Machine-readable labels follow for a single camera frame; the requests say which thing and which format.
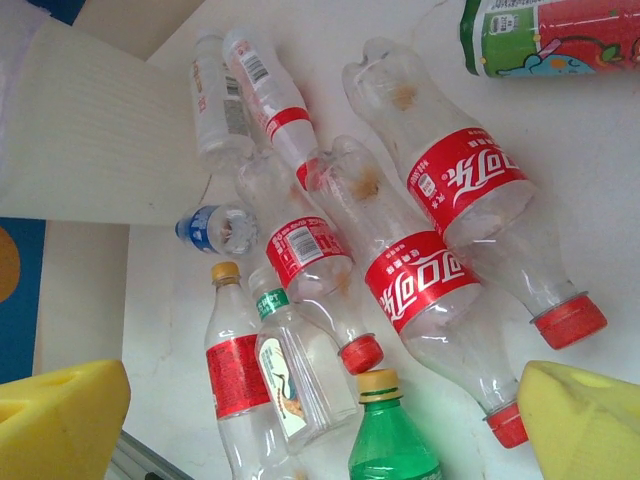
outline red label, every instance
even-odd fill
[[[414,233],[393,244],[371,264],[364,281],[398,333],[439,298],[477,283],[436,232]]]
[[[407,188],[443,235],[469,205],[491,190],[526,179],[491,136],[465,128],[443,138],[411,169]]]
[[[218,418],[269,402],[256,360],[257,338],[257,335],[234,338],[207,350]]]
[[[347,254],[329,224],[320,217],[287,223],[267,244],[267,257],[285,289],[303,268],[335,255]]]
[[[295,122],[296,120],[306,120],[310,122],[309,112],[301,107],[290,107],[276,113],[267,122],[267,126],[264,129],[269,140],[273,141],[273,136],[280,127],[284,127],[287,123]]]

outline blue label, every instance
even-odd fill
[[[191,221],[189,222],[189,238],[193,245],[202,252],[218,253],[211,245],[209,233],[207,232],[209,218],[211,218],[211,215],[216,208],[218,207],[214,205],[207,205],[206,207],[200,208],[193,214],[193,217],[191,217]]]

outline white table surface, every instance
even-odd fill
[[[340,80],[365,40],[411,44],[436,83],[478,118],[553,200],[570,277],[610,320],[600,334],[565,351],[548,348],[512,297],[492,289],[505,312],[514,373],[531,359],[558,361],[640,383],[640,76],[492,80],[467,73],[457,39],[463,2],[444,0],[208,0],[150,62],[184,81],[193,32],[254,23],[272,36],[302,90],[322,146],[338,134],[365,141],[390,167],[377,137],[351,111]],[[211,201],[231,198],[217,179]],[[209,269],[219,257],[183,247],[171,229],[133,227],[129,243],[123,359],[133,399],[125,429],[200,479],[231,478],[213,414],[203,352],[213,306]],[[386,366],[398,369],[403,401],[437,450],[449,480],[539,480],[529,444],[503,449],[482,411],[461,389],[404,351],[373,300],[366,323]],[[341,442],[302,459],[315,479],[346,479],[357,425]]]

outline empty plastic bottle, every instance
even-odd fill
[[[442,480],[440,464],[420,430],[400,405],[395,370],[358,375],[364,418],[351,456],[351,480]]]
[[[341,136],[331,152],[312,156],[310,193],[409,353],[469,392],[502,445],[525,442],[498,306],[360,142]]]
[[[270,266],[249,277],[262,328],[256,357],[291,451],[357,411],[331,338],[289,304]]]
[[[189,69],[198,155],[212,173],[235,175],[254,148],[238,82],[222,57],[223,38],[202,30]]]
[[[353,260],[322,214],[307,200],[291,169],[273,150],[256,154],[240,169],[240,198],[260,224],[260,243],[288,297],[340,347],[351,374],[366,372],[383,358],[373,333],[360,319],[360,282]]]
[[[200,205],[176,223],[176,235],[183,243],[205,253],[245,257],[258,241],[256,217],[246,205]]]
[[[343,70],[354,111],[378,134],[400,179],[458,257],[518,298],[553,348],[607,325],[560,258],[542,193],[473,118],[433,83],[409,47],[384,38]]]
[[[259,319],[239,285],[233,262],[211,270],[216,302],[205,350],[216,416],[233,480],[303,480],[304,468],[287,452],[274,406],[255,356]]]
[[[223,52],[229,69],[242,86],[253,118],[304,187],[304,164],[318,142],[304,99],[291,75],[278,60],[273,45],[254,28],[231,30],[224,39]]]

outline bird illustration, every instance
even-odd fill
[[[286,410],[287,412],[304,419],[302,404],[300,403],[300,399],[298,398],[298,392],[296,391],[296,386],[295,383],[293,383],[293,379],[289,377],[289,395],[287,395],[285,393],[287,382],[285,381],[284,375],[274,373],[274,376],[282,380],[282,386],[278,388],[278,407],[282,412],[282,418],[287,418],[284,413],[284,411]]]

